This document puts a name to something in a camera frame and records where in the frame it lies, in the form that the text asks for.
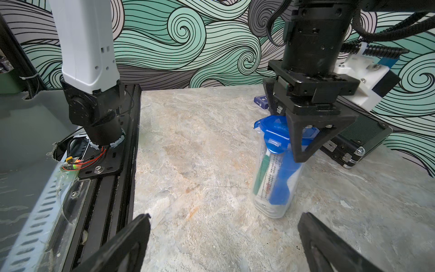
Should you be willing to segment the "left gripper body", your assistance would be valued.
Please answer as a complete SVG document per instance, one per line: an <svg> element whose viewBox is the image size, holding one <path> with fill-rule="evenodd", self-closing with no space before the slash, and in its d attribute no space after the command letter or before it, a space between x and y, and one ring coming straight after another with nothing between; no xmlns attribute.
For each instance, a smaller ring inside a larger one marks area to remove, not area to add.
<svg viewBox="0 0 435 272"><path fill-rule="evenodd" d="M287 113L340 114L338 96L355 93L358 81L334 68L356 8L356 1L284 1L279 8L291 13L284 55L268 67L276 74L275 100Z"/></svg>

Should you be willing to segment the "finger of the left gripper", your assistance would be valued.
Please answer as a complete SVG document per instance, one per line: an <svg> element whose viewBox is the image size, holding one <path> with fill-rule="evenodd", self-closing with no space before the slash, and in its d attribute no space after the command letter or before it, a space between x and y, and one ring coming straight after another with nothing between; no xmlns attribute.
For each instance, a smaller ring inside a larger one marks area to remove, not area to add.
<svg viewBox="0 0 435 272"><path fill-rule="evenodd" d="M301 116L286 110L291 150L296 163L305 163L326 142L352 125L358 114L342 110L338 115Z"/></svg>
<svg viewBox="0 0 435 272"><path fill-rule="evenodd" d="M262 81L265 96L268 102L268 110L273 116L284 116L285 110L274 97L275 80L272 78L264 78Z"/></svg>

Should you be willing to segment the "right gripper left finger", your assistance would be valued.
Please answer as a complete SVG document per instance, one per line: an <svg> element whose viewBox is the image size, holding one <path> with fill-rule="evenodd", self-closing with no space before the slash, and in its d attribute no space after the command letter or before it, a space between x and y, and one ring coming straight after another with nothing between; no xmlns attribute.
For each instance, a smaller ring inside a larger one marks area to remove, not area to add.
<svg viewBox="0 0 435 272"><path fill-rule="evenodd" d="M146 255L151 232L151 215L138 215L114 238L89 258L81 261L74 272L139 272Z"/></svg>

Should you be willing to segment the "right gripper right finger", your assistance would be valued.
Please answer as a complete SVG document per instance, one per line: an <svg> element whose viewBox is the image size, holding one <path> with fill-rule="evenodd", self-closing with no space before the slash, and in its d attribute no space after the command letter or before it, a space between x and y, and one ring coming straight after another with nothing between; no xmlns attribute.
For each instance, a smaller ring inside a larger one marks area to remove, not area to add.
<svg viewBox="0 0 435 272"><path fill-rule="evenodd" d="M311 272L379 272L312 213L302 213L298 231Z"/></svg>

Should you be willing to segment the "toiletry jar blue lid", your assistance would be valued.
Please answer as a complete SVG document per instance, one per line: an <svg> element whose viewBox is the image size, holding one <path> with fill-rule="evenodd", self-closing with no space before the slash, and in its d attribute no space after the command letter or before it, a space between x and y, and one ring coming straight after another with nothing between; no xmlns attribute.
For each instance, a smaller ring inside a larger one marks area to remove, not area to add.
<svg viewBox="0 0 435 272"><path fill-rule="evenodd" d="M254 206L269 218L284 216L295 195L304 163L293 157L284 116L268 116L254 123L259 145L257 168L251 187Z"/></svg>

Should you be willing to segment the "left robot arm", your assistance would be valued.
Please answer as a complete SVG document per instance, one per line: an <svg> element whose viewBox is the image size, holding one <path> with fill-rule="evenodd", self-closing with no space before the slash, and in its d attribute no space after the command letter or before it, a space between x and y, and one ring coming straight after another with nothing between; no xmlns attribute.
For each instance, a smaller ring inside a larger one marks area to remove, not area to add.
<svg viewBox="0 0 435 272"><path fill-rule="evenodd" d="M52 1L62 51L63 89L70 119L91 135L105 133L105 116L117 106L120 75L113 49L109 1ZM356 1L302 1L287 24L284 57L272 60L271 82L284 106L293 158L306 162L356 116L335 104L353 95L358 80L333 72L349 24L360 29Z"/></svg>

